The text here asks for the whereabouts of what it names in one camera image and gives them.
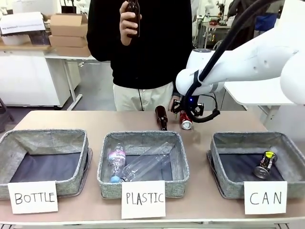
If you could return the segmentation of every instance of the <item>red can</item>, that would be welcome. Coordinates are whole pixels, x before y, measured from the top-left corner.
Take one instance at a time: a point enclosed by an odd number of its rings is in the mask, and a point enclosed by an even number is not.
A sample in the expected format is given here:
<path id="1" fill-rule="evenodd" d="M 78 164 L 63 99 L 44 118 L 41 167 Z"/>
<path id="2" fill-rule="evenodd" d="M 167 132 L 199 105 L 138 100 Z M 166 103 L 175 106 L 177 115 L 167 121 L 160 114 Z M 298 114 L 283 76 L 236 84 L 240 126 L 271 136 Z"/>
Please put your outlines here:
<path id="1" fill-rule="evenodd" d="M 180 124 L 183 130 L 191 130 L 193 127 L 193 122 L 185 111 L 180 112 Z"/>

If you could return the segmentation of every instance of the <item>brown glass bottle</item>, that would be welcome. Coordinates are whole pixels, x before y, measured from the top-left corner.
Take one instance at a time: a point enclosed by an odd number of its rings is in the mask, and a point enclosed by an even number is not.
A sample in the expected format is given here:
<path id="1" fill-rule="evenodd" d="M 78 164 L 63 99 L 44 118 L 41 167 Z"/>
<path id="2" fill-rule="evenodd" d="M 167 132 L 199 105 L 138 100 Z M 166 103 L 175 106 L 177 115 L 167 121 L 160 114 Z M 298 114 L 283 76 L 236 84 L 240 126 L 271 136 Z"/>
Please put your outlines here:
<path id="1" fill-rule="evenodd" d="M 130 19 L 130 21 L 138 24 L 138 27 L 136 29 L 130 28 L 133 30 L 137 30 L 137 34 L 128 34 L 127 36 L 130 38 L 138 38 L 140 36 L 140 5 L 138 0 L 128 0 L 128 6 L 126 11 L 135 13 L 135 18 Z"/>
<path id="2" fill-rule="evenodd" d="M 164 106 L 158 106 L 155 112 L 159 127 L 161 128 L 161 130 L 167 130 L 168 118 Z"/>

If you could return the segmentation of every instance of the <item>clear plastic bottle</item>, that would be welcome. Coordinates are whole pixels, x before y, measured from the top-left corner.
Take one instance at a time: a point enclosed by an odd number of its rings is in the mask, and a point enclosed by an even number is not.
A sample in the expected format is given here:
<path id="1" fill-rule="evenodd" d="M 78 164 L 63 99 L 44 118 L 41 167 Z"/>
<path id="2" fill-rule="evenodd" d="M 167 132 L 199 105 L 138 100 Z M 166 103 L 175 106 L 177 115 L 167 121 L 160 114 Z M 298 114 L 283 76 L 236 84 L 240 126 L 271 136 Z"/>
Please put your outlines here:
<path id="1" fill-rule="evenodd" d="M 174 144 L 168 142 L 150 148 L 124 168 L 121 173 L 121 182 L 149 180 L 152 171 L 170 163 L 169 155 L 173 148 Z"/>
<path id="2" fill-rule="evenodd" d="M 126 162 L 126 153 L 121 143 L 108 154 L 108 163 L 112 169 L 112 175 L 110 178 L 111 183 L 118 183 L 120 181 L 119 175 L 123 171 Z"/>

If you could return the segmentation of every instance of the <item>black sweater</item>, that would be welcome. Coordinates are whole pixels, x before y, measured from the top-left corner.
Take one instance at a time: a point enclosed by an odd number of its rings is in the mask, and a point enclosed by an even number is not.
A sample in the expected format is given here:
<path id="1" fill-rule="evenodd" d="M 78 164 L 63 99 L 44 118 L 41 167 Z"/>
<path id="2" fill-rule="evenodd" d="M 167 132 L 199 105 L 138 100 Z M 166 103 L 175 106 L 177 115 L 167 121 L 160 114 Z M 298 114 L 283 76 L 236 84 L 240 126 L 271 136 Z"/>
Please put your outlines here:
<path id="1" fill-rule="evenodd" d="M 111 61 L 113 82 L 152 89 L 174 82 L 192 50 L 190 0 L 139 0 L 140 37 L 121 43 L 120 12 L 124 0 L 91 0 L 88 47 L 98 61 Z"/>

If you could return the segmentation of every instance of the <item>hand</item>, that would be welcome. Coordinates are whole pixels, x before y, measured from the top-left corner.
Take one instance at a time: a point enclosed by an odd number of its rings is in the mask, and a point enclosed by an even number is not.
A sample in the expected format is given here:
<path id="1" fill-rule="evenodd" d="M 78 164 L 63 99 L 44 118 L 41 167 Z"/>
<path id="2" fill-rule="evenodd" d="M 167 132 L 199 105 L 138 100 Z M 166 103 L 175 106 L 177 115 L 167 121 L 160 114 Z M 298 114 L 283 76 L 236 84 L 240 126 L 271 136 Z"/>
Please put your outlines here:
<path id="1" fill-rule="evenodd" d="M 172 110 L 172 106 L 173 106 L 174 100 L 180 101 L 180 97 L 178 97 L 178 96 L 176 96 L 176 95 L 174 95 L 174 96 L 172 97 L 172 100 L 171 100 L 170 105 L 169 105 L 169 107 L 168 107 L 168 110 L 169 110 L 169 111 Z"/>
<path id="2" fill-rule="evenodd" d="M 121 19 L 120 19 L 120 33 L 121 33 L 121 42 L 123 45 L 128 46 L 130 45 L 132 38 L 128 37 L 128 34 L 137 34 L 137 30 L 133 30 L 136 29 L 138 27 L 137 23 L 128 21 L 132 18 L 135 18 L 135 13 L 132 12 L 126 12 L 126 8 L 128 6 L 128 2 L 125 1 L 121 8 L 120 8 L 120 15 L 121 15 Z"/>

